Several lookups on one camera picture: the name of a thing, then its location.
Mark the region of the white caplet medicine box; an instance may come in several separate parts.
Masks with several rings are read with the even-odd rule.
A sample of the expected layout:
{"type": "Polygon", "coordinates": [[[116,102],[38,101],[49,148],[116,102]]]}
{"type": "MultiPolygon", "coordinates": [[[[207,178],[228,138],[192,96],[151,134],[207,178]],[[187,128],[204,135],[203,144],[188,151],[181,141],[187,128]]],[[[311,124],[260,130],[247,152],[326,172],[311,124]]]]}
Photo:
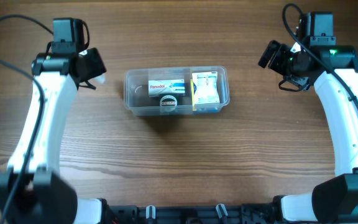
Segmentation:
{"type": "Polygon", "coordinates": [[[184,95],[185,80],[149,80],[148,92],[150,97],[157,97],[160,95],[184,95]]]}

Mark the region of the green white small box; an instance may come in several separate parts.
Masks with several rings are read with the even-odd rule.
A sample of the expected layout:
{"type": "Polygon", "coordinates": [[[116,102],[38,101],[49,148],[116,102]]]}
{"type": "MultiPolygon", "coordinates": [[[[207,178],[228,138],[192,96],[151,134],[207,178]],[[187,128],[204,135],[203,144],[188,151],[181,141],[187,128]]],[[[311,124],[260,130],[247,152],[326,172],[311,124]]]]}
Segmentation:
{"type": "Polygon", "coordinates": [[[160,99],[160,115],[169,115],[176,109],[178,100],[173,95],[163,95],[160,99]]]}

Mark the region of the white Hansaplast plaster box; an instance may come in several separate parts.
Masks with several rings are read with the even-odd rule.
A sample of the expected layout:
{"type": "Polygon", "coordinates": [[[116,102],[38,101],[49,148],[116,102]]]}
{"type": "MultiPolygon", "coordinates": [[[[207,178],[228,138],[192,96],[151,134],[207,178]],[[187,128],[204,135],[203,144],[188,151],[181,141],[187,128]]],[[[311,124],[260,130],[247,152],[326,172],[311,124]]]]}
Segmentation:
{"type": "Polygon", "coordinates": [[[220,102],[217,79],[217,72],[192,73],[194,105],[220,102]]]}

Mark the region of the blue lozenge box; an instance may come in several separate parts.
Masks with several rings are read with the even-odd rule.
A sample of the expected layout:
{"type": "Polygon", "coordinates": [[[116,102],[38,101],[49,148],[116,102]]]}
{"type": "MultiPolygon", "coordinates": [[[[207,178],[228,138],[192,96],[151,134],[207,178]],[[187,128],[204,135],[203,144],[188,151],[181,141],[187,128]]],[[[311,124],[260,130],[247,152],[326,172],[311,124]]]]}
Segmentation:
{"type": "Polygon", "coordinates": [[[192,99],[192,108],[195,113],[212,113],[217,112],[219,103],[209,103],[209,104],[193,104],[193,81],[191,80],[192,89],[191,89],[191,99],[192,99]]]}

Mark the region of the white spray bottle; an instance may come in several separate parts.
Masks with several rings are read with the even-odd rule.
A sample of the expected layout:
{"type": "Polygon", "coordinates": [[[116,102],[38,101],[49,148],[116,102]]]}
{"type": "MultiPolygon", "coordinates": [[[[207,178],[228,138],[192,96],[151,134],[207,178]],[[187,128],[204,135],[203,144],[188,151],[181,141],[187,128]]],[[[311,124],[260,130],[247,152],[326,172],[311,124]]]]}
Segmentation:
{"type": "Polygon", "coordinates": [[[93,80],[98,82],[99,84],[103,84],[106,81],[106,75],[103,73],[97,77],[94,77],[93,80]]]}

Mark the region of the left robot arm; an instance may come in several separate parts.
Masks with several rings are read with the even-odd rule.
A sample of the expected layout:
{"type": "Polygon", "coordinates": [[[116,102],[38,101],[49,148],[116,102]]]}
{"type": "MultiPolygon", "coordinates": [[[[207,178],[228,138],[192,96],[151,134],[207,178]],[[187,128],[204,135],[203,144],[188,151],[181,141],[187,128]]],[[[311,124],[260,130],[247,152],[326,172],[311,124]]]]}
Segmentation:
{"type": "Polygon", "coordinates": [[[38,54],[33,94],[19,143],[0,172],[1,223],[102,223],[103,199],[78,198],[60,177],[60,147],[80,83],[103,75],[96,48],[78,54],[38,54]]]}

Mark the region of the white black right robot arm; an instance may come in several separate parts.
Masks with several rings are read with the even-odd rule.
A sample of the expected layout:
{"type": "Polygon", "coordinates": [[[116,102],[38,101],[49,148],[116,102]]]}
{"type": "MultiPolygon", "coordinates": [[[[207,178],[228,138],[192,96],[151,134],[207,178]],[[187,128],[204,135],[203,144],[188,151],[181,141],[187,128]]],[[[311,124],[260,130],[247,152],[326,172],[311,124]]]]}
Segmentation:
{"type": "Polygon", "coordinates": [[[259,62],[302,91],[314,87],[334,148],[334,178],[299,195],[276,196],[275,221],[358,223],[358,55],[350,45],[269,42],[259,62]]]}

